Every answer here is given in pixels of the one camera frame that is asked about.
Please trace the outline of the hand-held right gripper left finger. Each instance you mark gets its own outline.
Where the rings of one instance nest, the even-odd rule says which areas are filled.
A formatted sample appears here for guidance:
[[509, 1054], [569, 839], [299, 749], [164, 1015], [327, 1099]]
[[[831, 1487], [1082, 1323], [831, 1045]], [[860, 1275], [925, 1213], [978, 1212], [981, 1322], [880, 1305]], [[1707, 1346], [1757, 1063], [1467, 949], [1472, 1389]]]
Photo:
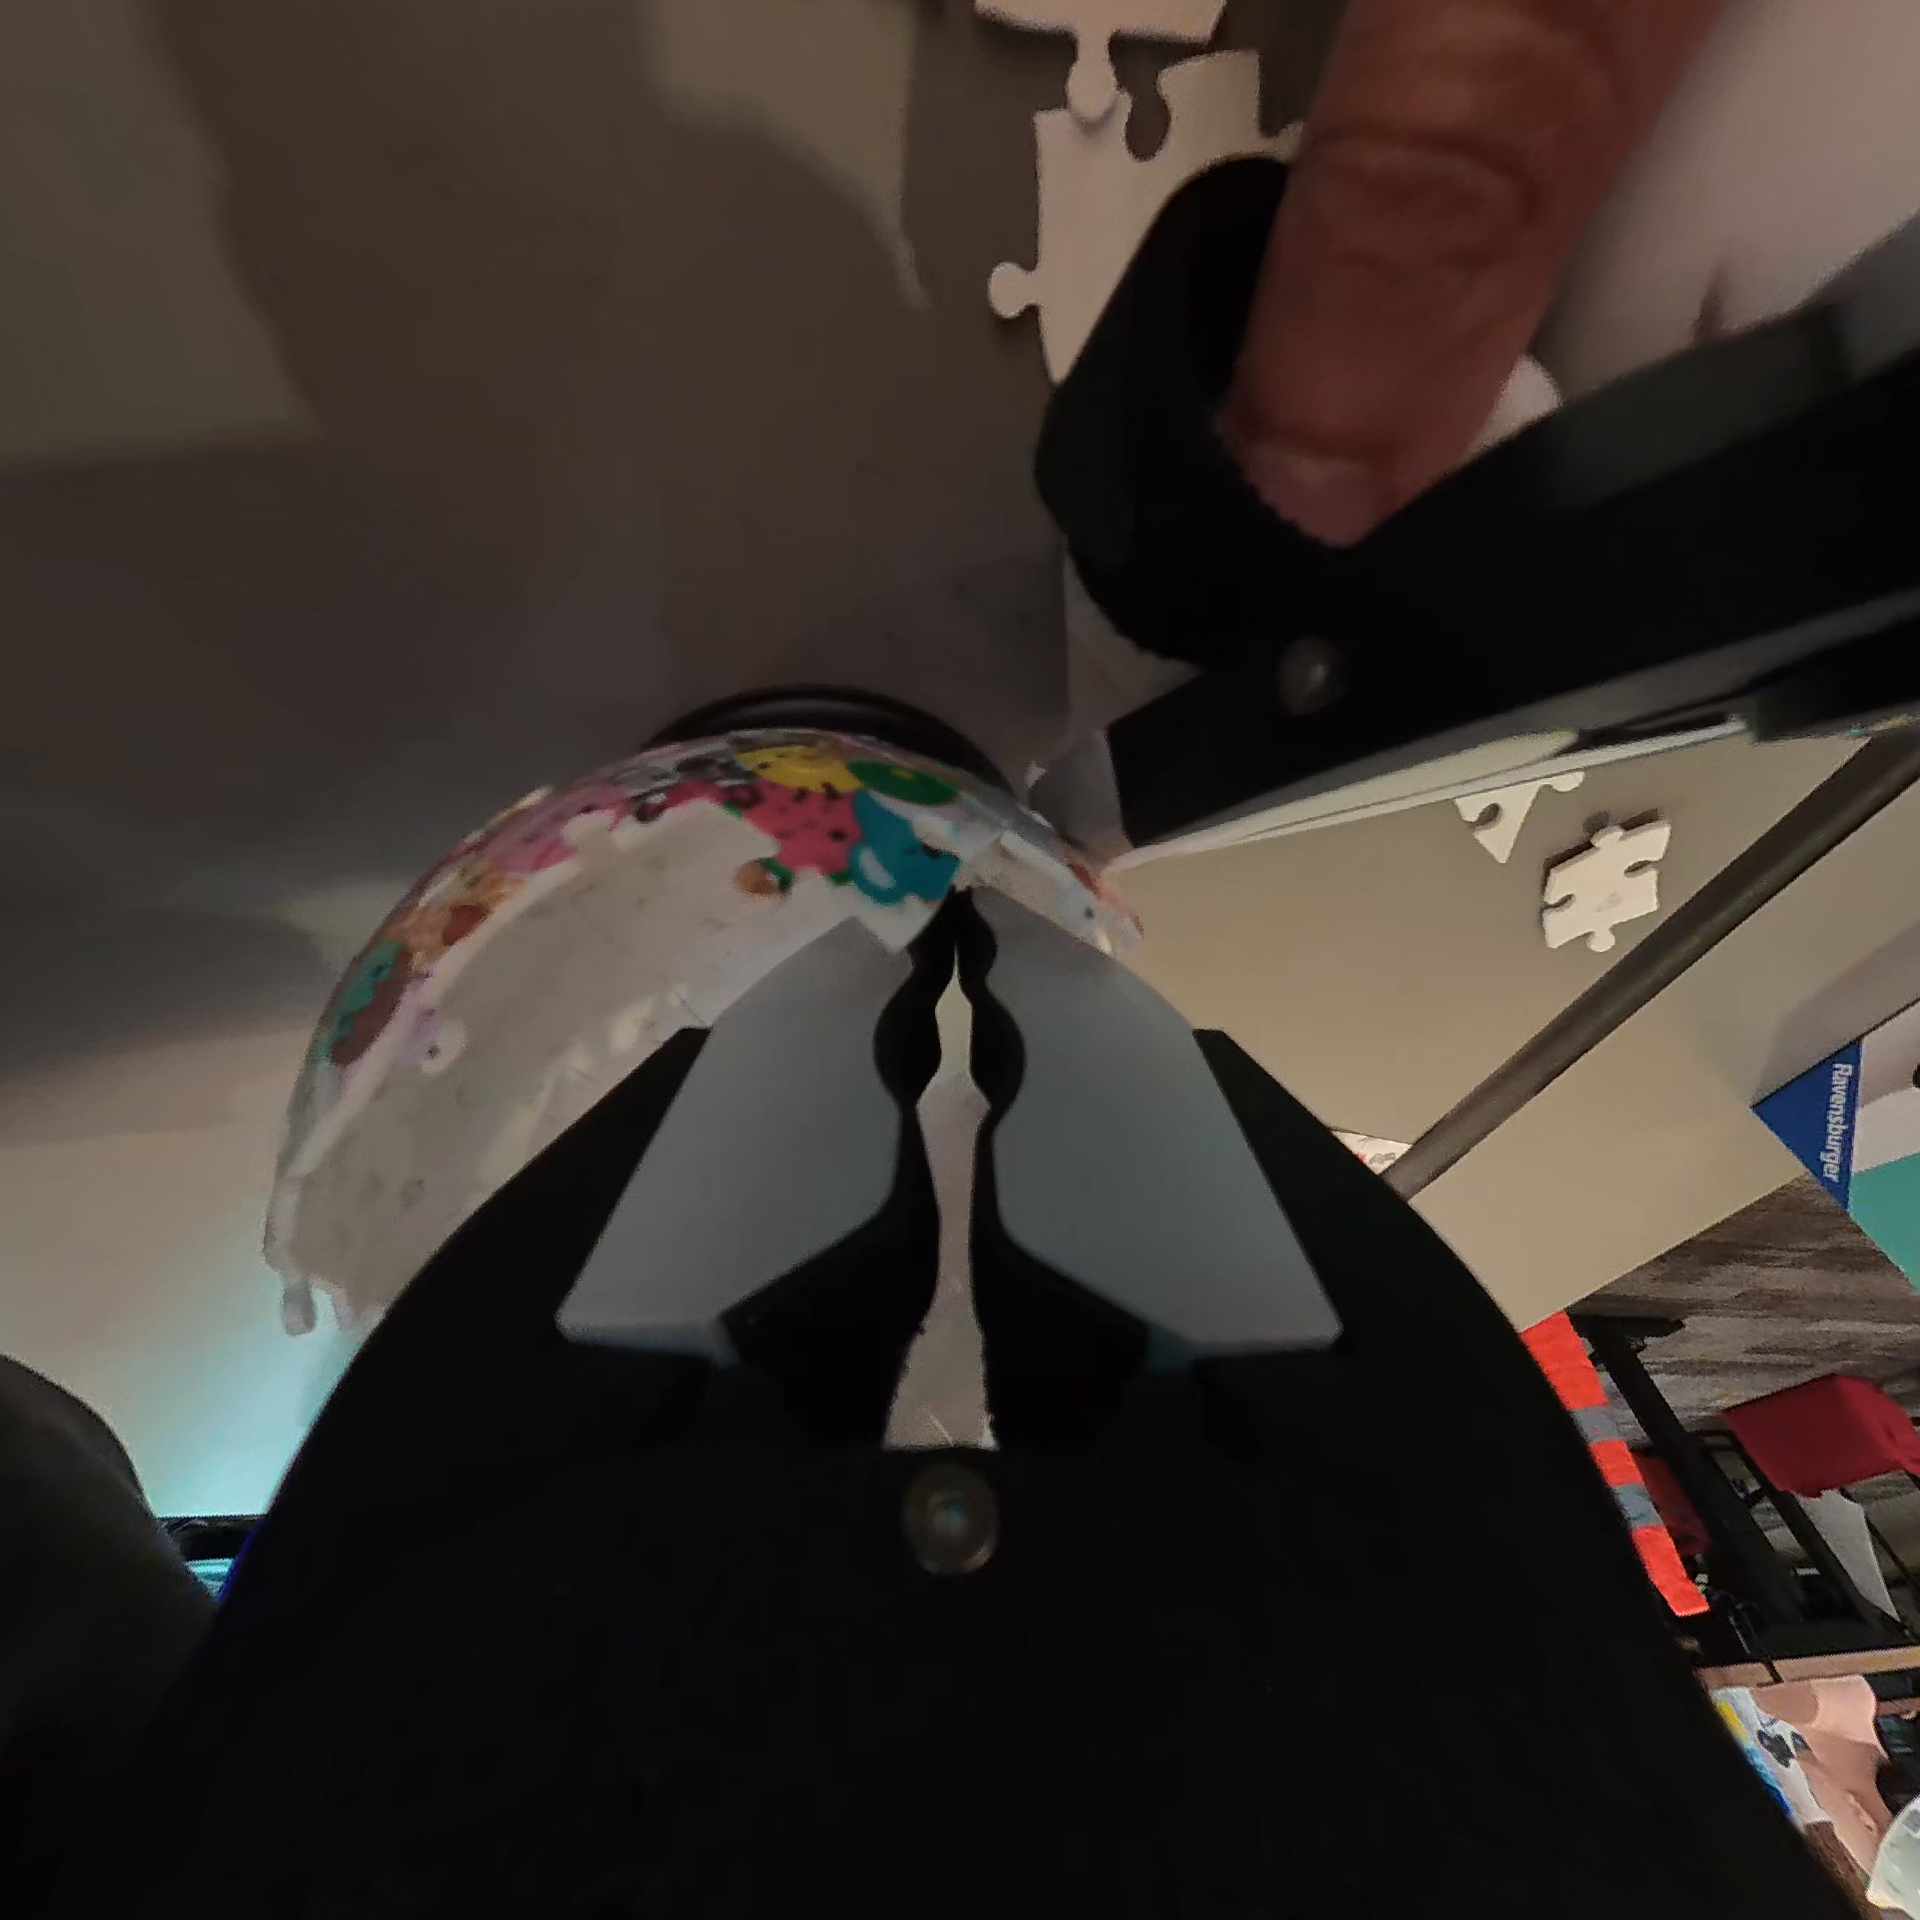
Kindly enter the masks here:
[[953, 940], [847, 919], [706, 1030], [572, 1282], [575, 1341], [735, 1363], [901, 1363], [933, 1308], [940, 1206], [921, 1094]]

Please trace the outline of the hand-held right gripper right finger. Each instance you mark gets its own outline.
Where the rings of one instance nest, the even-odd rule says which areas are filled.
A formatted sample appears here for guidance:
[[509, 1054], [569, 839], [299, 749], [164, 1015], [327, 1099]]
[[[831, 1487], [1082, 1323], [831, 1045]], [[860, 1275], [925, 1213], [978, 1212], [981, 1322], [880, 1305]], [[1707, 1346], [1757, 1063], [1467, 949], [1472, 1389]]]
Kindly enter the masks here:
[[993, 1373], [1323, 1354], [1339, 1314], [1188, 1021], [1041, 911], [953, 925], [989, 1118], [972, 1282]]

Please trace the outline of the colourful puzzle ball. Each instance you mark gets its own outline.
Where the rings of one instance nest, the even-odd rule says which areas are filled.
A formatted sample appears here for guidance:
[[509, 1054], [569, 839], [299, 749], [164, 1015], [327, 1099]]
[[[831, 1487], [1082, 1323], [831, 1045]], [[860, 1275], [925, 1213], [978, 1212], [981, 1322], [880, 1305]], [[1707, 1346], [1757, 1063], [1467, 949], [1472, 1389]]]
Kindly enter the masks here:
[[290, 1337], [389, 1310], [628, 1071], [839, 922], [913, 946], [994, 892], [1105, 954], [1138, 917], [1010, 789], [864, 735], [737, 731], [546, 785], [349, 961], [281, 1126], [264, 1257]]

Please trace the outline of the puzzle box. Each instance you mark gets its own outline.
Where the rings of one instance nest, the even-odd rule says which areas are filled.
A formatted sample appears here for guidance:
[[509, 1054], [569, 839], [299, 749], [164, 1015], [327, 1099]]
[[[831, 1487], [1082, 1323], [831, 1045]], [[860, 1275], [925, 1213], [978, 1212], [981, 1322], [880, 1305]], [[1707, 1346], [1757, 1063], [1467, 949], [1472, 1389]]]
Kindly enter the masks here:
[[1917, 1009], [1765, 1094], [1754, 1116], [1917, 1285]]

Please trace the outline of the person's left hand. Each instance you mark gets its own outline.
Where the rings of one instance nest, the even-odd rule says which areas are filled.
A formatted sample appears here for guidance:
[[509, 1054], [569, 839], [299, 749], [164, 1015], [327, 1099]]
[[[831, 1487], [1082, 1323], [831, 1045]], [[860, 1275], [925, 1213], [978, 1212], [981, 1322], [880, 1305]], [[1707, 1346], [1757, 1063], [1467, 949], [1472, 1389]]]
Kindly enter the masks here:
[[1273, 515], [1355, 543], [1467, 454], [1719, 13], [1345, 7], [1221, 409]]

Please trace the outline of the black table divider strip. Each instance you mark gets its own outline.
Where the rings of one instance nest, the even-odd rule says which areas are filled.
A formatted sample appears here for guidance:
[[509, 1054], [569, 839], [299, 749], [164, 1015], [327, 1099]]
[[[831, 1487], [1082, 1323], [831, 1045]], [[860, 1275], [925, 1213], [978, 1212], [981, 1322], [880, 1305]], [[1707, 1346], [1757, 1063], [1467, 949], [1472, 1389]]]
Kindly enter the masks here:
[[1435, 1121], [1384, 1174], [1411, 1201], [1917, 781], [1914, 727], [1868, 739], [1733, 863]]

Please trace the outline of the orange cloth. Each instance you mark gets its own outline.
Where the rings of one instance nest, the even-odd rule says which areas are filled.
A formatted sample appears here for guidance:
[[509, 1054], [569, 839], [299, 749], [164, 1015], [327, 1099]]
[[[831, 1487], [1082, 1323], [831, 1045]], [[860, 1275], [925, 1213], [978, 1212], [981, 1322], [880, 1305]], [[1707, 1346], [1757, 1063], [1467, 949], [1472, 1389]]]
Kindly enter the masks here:
[[1521, 1337], [1578, 1426], [1593, 1467], [1616, 1501], [1648, 1582], [1673, 1615], [1683, 1620], [1703, 1619], [1712, 1604], [1695, 1582], [1650, 1495], [1642, 1466], [1621, 1436], [1586, 1339], [1576, 1331], [1568, 1313], [1545, 1316], [1525, 1327]]

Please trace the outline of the person's dark grey hoodie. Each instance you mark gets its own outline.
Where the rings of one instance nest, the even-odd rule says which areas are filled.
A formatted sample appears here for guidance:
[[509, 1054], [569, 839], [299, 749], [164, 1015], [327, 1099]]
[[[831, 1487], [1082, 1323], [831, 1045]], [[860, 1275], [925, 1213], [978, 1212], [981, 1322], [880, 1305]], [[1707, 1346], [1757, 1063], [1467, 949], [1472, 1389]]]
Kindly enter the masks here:
[[2, 1913], [80, 1915], [212, 1601], [104, 1418], [2, 1357]]

